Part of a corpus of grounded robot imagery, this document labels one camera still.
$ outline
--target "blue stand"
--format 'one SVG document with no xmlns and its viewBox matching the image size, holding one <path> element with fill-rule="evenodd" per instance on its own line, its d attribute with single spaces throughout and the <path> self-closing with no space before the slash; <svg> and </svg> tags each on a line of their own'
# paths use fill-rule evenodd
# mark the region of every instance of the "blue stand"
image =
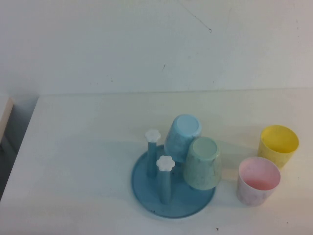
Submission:
<svg viewBox="0 0 313 235">
<path fill-rule="evenodd" d="M 148 177 L 154 178 L 157 175 L 157 143 L 148 142 Z"/>
<path fill-rule="evenodd" d="M 157 184 L 160 201 L 163 204 L 169 204 L 171 201 L 171 171 L 157 172 Z"/>
<path fill-rule="evenodd" d="M 156 147 L 156 159 L 165 155 L 163 145 Z M 148 152 L 145 152 L 136 162 L 132 173 L 132 187 L 138 201 L 148 211 L 166 218 L 183 218 L 201 211 L 212 199 L 215 188 L 210 190 L 198 190 L 185 183 L 182 176 L 182 164 L 176 163 L 170 173 L 171 191 L 163 194 L 166 190 L 159 191 L 159 176 L 147 177 Z M 161 198 L 170 202 L 164 204 Z"/>
</svg>

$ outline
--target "white flower-shaped cap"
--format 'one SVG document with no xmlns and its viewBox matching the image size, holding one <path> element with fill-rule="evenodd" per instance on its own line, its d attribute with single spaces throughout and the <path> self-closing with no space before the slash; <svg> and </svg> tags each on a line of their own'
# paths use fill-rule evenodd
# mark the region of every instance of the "white flower-shaped cap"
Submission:
<svg viewBox="0 0 313 235">
<path fill-rule="evenodd" d="M 145 133 L 145 137 L 148 142 L 156 143 L 161 138 L 161 134 L 158 130 L 150 129 Z"/>
<path fill-rule="evenodd" d="M 157 160 L 156 165 L 160 171 L 171 171 L 175 166 L 175 162 L 173 161 L 171 156 L 161 156 L 159 160 Z"/>
</svg>

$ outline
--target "pink cup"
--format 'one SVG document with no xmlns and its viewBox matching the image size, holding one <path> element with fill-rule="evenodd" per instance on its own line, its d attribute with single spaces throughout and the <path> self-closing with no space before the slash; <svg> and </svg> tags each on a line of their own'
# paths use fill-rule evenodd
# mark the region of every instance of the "pink cup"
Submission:
<svg viewBox="0 0 313 235">
<path fill-rule="evenodd" d="M 280 182 L 277 166 L 268 159 L 250 157 L 239 165 L 237 197 L 248 206 L 258 206 L 274 192 Z"/>
</svg>

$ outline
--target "cup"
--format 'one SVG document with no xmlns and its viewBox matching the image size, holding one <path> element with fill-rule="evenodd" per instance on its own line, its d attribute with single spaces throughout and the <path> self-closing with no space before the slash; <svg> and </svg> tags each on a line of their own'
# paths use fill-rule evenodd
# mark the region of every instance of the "cup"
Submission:
<svg viewBox="0 0 313 235">
<path fill-rule="evenodd" d="M 201 123 L 190 114 L 182 114 L 173 121 L 164 143 L 164 151 L 175 162 L 184 163 L 190 143 L 201 135 Z"/>
<path fill-rule="evenodd" d="M 281 169 L 299 146 L 298 136 L 285 126 L 268 126 L 261 133 L 258 156 L 267 158 Z"/>
<path fill-rule="evenodd" d="M 220 150 L 208 137 L 195 139 L 189 147 L 183 177 L 191 187 L 208 190 L 221 180 L 222 161 Z"/>
<path fill-rule="evenodd" d="M 250 157 L 239 165 L 237 197 L 248 206 L 258 206 L 274 192 L 280 182 L 278 167 L 268 159 Z"/>
</svg>

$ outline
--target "light blue cup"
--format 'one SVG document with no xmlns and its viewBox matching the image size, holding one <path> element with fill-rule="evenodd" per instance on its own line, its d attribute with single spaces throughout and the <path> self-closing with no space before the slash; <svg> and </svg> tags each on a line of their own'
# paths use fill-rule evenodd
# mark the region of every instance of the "light blue cup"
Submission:
<svg viewBox="0 0 313 235">
<path fill-rule="evenodd" d="M 175 162 L 184 163 L 190 143 L 201 135 L 200 121 L 193 115 L 182 114 L 173 121 L 164 143 L 164 151 Z"/>
<path fill-rule="evenodd" d="M 222 176 L 221 151 L 208 137 L 195 139 L 189 147 L 183 177 L 191 187 L 208 190 L 217 186 Z"/>
</svg>

